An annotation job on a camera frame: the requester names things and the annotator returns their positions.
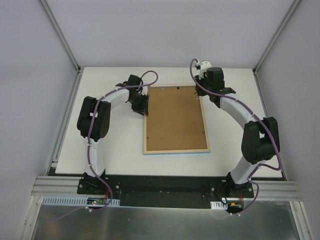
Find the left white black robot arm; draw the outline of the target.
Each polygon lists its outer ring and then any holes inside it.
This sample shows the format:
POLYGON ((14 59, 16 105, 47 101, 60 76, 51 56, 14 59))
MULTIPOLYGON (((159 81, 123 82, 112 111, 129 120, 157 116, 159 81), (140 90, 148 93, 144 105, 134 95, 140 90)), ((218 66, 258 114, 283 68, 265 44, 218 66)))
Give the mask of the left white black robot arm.
POLYGON ((148 86, 141 76, 131 74, 111 92, 99 98, 84 98, 76 124, 85 143, 87 161, 80 190, 89 189, 99 195, 108 188, 104 181, 106 168, 102 148, 110 128, 111 111, 121 104, 130 103, 133 112, 148 116, 148 86))

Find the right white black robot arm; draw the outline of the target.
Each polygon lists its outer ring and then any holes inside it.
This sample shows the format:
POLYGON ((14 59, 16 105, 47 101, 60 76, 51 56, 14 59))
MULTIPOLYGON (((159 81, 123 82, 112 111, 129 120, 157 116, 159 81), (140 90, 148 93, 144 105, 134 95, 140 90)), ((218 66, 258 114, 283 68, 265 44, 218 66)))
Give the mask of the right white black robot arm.
POLYGON ((207 61, 195 64, 198 75, 192 75, 196 94, 208 96, 218 108, 228 113, 243 129, 242 157, 227 174, 224 193, 237 197, 244 191, 252 175, 266 161, 280 152, 278 122, 274 117, 262 117, 246 105, 236 91, 225 86, 224 72, 207 61))

